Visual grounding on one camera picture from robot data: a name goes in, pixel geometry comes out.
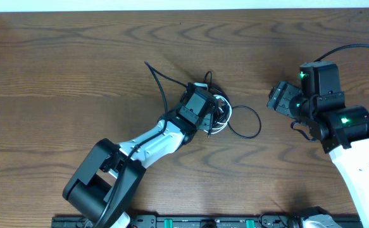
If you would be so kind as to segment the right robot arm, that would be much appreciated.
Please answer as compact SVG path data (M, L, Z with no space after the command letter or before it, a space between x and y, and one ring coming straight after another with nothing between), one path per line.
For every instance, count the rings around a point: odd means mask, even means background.
M369 112L346 106L339 69L331 61L300 66L301 85L280 81L267 107L307 126L305 138L320 141L337 167L353 199L363 227L369 227Z

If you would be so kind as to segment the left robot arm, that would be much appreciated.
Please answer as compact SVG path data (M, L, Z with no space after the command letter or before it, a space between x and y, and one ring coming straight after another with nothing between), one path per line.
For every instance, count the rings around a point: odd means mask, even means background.
M126 211L147 168L191 142L199 130L210 133L229 105L208 85L188 84L151 130L125 142L97 142L66 184L64 199L94 227L128 227Z

